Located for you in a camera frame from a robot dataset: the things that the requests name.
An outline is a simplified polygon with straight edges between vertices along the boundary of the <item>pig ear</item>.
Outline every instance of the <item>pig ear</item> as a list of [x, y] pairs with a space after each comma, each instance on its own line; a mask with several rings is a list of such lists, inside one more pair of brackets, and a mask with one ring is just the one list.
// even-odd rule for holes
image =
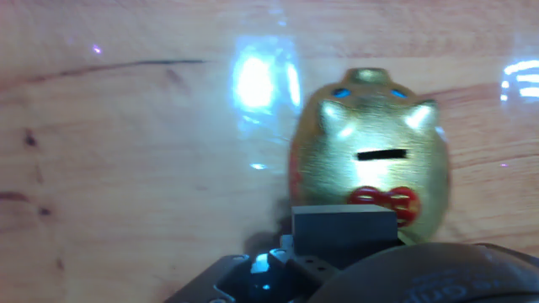
[[404, 121], [415, 130], [435, 128], [439, 123], [440, 111], [435, 100], [429, 99], [408, 108]]
[[320, 128], [326, 134], [340, 132], [349, 123], [349, 110], [339, 102], [323, 100], [318, 109]]

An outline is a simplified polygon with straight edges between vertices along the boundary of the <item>red bow tie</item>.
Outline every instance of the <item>red bow tie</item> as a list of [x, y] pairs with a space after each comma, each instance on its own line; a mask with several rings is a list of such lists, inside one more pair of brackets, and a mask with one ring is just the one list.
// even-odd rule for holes
[[398, 187], [386, 193], [370, 186], [356, 189], [348, 204], [379, 205], [397, 213], [398, 227], [409, 226], [418, 217], [421, 203], [418, 195], [407, 187]]

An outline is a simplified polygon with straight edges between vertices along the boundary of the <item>wooden table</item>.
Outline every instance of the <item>wooden table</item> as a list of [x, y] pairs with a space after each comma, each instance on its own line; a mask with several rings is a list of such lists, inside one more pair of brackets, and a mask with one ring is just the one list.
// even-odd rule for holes
[[537, 9], [0, 2], [0, 302], [161, 302], [270, 238], [301, 101], [354, 66], [440, 103], [439, 239], [539, 253]]

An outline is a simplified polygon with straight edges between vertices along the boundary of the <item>blue eye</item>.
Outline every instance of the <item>blue eye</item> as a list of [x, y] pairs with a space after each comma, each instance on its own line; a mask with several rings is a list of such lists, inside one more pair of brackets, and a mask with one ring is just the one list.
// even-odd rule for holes
[[332, 92], [332, 94], [337, 98], [344, 98], [350, 96], [350, 91], [346, 88], [337, 88]]
[[391, 91], [392, 94], [394, 94], [395, 96], [399, 97], [399, 98], [407, 98], [408, 96], [405, 95], [404, 93], [398, 91], [397, 89], [393, 89]]

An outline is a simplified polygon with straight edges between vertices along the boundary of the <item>piggy bank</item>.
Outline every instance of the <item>piggy bank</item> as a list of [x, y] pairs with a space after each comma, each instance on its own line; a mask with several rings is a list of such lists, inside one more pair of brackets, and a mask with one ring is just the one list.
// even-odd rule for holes
[[399, 237], [427, 242], [448, 207], [446, 141], [434, 100], [387, 71], [348, 70], [306, 103], [291, 142], [291, 204], [374, 204], [394, 210]]

